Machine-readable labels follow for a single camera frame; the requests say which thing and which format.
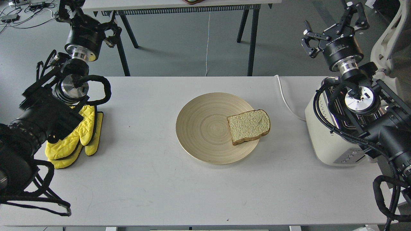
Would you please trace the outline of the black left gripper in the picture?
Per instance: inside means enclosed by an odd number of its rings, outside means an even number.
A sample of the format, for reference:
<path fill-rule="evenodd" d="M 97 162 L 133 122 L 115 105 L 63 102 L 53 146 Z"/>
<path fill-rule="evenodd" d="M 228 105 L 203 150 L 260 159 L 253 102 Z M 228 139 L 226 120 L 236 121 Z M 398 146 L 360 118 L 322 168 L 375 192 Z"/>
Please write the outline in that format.
<path fill-rule="evenodd" d="M 120 40 L 122 29 L 116 20 L 100 23 L 88 15 L 84 16 L 81 9 L 83 4 L 84 0 L 60 0 L 55 20 L 70 23 L 66 52 L 73 54 L 76 48 L 88 50 L 88 61 L 93 62 L 99 58 L 103 41 L 109 48 L 113 48 Z M 74 13 L 73 18 L 70 18 L 67 6 Z M 106 31 L 111 31 L 112 35 L 106 36 Z"/>

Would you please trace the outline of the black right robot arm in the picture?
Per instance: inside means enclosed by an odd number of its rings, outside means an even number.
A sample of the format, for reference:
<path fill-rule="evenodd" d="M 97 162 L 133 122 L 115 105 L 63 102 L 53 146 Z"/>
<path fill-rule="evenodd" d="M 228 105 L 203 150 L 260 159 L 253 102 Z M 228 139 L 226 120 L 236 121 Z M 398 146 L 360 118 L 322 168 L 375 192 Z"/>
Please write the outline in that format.
<path fill-rule="evenodd" d="M 345 6 L 339 22 L 315 33 L 308 21 L 301 39 L 306 54 L 323 54 L 337 77 L 326 77 L 305 109 L 314 152 L 322 163 L 335 167 L 356 166 L 367 157 L 386 159 L 392 177 L 373 181 L 376 204 L 386 218 L 410 222 L 410 215 L 397 215 L 400 194 L 410 203 L 410 106 L 384 82 L 384 58 L 359 65 L 364 54 L 355 32 L 369 28 L 361 3 Z"/>

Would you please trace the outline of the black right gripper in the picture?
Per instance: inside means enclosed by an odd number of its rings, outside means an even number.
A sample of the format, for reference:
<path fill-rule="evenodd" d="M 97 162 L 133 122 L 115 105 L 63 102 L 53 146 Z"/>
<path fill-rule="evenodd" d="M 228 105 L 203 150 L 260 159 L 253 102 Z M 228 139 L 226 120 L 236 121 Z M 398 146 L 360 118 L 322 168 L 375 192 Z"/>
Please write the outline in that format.
<path fill-rule="evenodd" d="M 358 19 L 352 26 L 351 21 L 355 14 L 358 15 Z M 335 29 L 337 36 L 314 33 L 307 20 L 304 20 L 304 26 L 306 29 L 303 32 L 301 45 L 305 53 L 310 58 L 316 58 L 322 52 L 330 71 L 337 72 L 339 70 L 337 63 L 347 57 L 354 58 L 357 63 L 364 58 L 354 33 L 370 28 L 362 3 L 358 2 L 345 7 L 345 12 Z M 317 41 L 318 44 L 313 47 L 310 45 L 311 41 Z"/>

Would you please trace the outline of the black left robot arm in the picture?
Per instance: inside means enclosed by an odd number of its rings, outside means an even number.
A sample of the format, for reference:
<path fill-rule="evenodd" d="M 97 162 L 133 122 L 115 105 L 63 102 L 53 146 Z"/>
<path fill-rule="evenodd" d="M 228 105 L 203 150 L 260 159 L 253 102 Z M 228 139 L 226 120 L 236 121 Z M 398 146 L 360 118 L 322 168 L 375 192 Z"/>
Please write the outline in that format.
<path fill-rule="evenodd" d="M 109 22 L 84 14 L 83 0 L 62 0 L 56 21 L 71 29 L 65 52 L 52 51 L 45 63 L 38 62 L 36 81 L 22 94 L 22 114 L 9 125 L 1 124 L 1 204 L 40 209 L 71 216 L 70 203 L 50 189 L 54 166 L 34 158 L 46 141 L 63 140 L 83 120 L 83 106 L 97 106 L 111 98 L 109 81 L 89 74 L 89 62 L 98 59 L 101 46 L 121 42 L 122 29 L 115 12 Z"/>

